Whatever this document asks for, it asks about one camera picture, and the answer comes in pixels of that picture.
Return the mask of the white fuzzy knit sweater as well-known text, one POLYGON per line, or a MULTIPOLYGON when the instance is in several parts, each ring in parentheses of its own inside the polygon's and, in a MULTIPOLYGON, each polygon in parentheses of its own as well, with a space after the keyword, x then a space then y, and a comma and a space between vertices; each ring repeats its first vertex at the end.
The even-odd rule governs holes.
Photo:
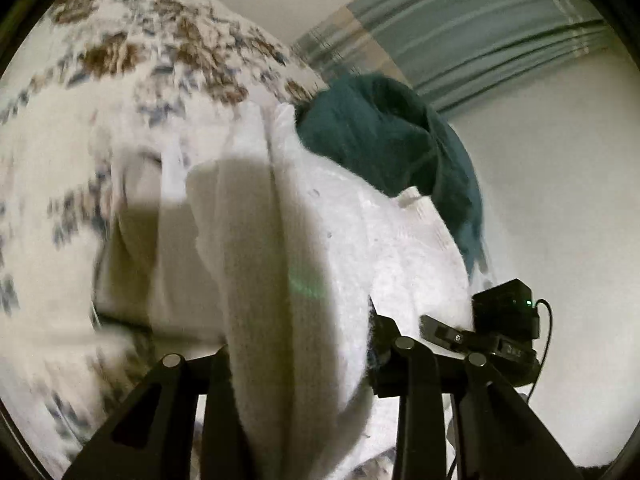
POLYGON ((294 110, 244 103, 191 165, 173 148, 115 211, 98 311, 225 344, 268 479, 344 479, 395 442, 367 381, 369 312, 420 334, 472 325, 468 274, 432 201, 389 198, 300 143, 294 110))

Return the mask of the dark green garment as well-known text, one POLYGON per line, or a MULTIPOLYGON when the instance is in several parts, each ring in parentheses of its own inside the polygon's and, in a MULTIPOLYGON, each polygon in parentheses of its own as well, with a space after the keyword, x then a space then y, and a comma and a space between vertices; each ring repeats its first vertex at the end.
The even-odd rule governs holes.
POLYGON ((348 76, 295 105, 300 142, 388 197, 407 188, 432 200, 471 272, 480 255, 483 205, 457 133, 405 84, 348 76))

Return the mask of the grey-blue striped curtain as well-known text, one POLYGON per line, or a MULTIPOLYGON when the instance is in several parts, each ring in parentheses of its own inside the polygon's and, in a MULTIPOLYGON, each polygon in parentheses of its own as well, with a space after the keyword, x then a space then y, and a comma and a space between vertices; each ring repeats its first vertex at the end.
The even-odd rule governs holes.
POLYGON ((326 81, 384 74, 444 112, 614 41, 589 0, 354 0, 294 49, 326 81))

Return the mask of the floral and checked bed blanket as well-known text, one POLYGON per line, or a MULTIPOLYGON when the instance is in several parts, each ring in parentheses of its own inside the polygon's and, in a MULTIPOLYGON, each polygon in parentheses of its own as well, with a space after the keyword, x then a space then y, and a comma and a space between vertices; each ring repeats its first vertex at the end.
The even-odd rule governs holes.
POLYGON ((173 148, 213 151, 236 104, 321 77, 217 0, 54 0, 1 79, 1 419, 61 478, 155 358, 98 317, 115 211, 173 148))

